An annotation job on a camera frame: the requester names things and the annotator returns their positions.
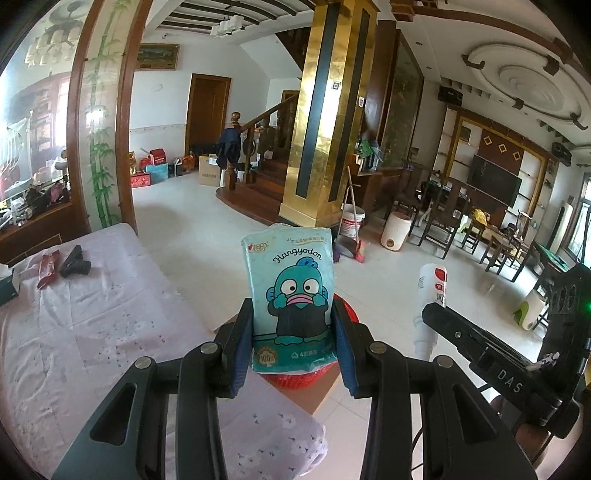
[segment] tissue box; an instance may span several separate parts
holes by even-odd
[[[20,279],[18,273],[14,273],[14,269],[10,274],[4,276],[0,280],[0,307],[8,303],[14,297],[18,297],[18,289],[20,287]]]

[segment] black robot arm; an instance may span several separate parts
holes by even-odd
[[[343,380],[355,398],[372,398],[363,480],[411,474],[413,393],[421,396],[424,478],[534,480],[509,429],[462,370],[446,356],[432,363],[404,357],[351,322],[340,299],[332,329]],[[252,351],[252,301],[214,342],[184,358],[138,359],[82,429],[54,480],[164,480],[168,396],[178,394],[178,480],[225,480],[216,398],[243,385]]]

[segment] wooden chair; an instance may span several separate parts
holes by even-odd
[[[400,175],[397,192],[388,208],[386,216],[384,217],[384,219],[387,220],[394,209],[404,210],[409,216],[414,215],[408,236],[410,236],[413,231],[414,224],[418,218],[418,213],[423,204],[423,201],[417,198],[417,191],[420,191],[421,181],[428,179],[430,175],[430,168],[418,163],[408,162]]]
[[[491,214],[485,212],[486,221],[489,222],[491,220]],[[466,228],[466,236],[462,241],[461,249],[464,249],[464,246],[467,244],[469,247],[472,247],[472,251],[470,253],[474,255],[476,251],[476,247],[482,240],[482,235],[486,230],[486,225],[480,223],[476,220],[472,214],[470,214],[470,225]]]
[[[447,252],[449,252],[457,230],[460,228],[462,217],[470,206],[470,200],[467,196],[461,195],[462,189],[466,190],[466,184],[460,180],[448,179],[441,182],[441,188],[429,214],[427,226],[418,243],[418,246],[421,246],[423,240],[426,239],[437,247],[443,248],[445,251],[442,258],[444,259]],[[444,241],[428,235],[432,226],[438,227],[446,233]]]

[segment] wall speaker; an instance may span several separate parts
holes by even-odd
[[[570,159],[573,154],[562,143],[554,142],[552,144],[552,155],[558,158],[567,167],[570,167]]]
[[[437,95],[437,100],[441,102],[462,106],[463,98],[464,94],[462,92],[458,92],[457,90],[454,90],[450,87],[444,87],[443,85],[439,87],[439,94]]]

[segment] brown door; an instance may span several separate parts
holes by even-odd
[[[193,73],[187,109],[186,151],[217,142],[226,122],[231,79]]]

